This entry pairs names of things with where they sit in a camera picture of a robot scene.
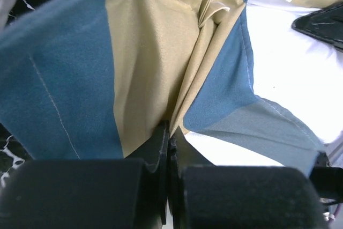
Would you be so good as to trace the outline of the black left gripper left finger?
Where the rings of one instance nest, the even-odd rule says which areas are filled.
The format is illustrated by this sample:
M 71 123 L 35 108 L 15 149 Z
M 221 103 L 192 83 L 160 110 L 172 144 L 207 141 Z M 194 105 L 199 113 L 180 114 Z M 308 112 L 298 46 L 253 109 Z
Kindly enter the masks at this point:
M 169 124 L 124 159 L 32 160 L 1 192 L 1 228 L 162 228 Z

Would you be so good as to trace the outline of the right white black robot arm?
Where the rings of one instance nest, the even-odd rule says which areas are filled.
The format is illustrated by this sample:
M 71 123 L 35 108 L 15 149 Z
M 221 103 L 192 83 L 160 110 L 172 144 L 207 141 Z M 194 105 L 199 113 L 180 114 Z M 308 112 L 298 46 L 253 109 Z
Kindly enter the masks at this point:
M 327 43 L 342 53 L 342 2 L 295 19 L 292 29 L 320 42 Z M 342 168 L 316 164 L 310 181 L 319 196 L 329 199 L 325 206 L 342 205 Z

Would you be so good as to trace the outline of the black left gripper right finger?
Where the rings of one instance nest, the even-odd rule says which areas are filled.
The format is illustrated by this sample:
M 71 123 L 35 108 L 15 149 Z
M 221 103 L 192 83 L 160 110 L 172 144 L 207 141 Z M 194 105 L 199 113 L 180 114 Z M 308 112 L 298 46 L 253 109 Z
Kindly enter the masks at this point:
M 169 142 L 175 228 L 327 228 L 311 182 L 277 166 L 216 166 L 177 129 Z

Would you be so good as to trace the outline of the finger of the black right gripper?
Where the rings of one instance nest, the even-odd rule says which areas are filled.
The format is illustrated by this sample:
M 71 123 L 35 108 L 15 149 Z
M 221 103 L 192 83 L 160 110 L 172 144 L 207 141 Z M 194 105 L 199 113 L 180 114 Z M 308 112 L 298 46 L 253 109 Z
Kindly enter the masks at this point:
M 295 19 L 292 29 L 342 51 L 342 2 Z

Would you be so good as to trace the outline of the blue beige patchwork pillowcase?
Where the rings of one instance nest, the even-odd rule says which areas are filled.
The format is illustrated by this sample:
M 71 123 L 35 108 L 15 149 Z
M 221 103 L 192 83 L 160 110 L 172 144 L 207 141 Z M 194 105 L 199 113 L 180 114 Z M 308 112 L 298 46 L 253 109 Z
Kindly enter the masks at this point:
M 342 0 L 290 0 L 310 13 Z M 125 158 L 171 133 L 244 0 L 50 0 L 1 31 L 1 125 L 34 159 Z

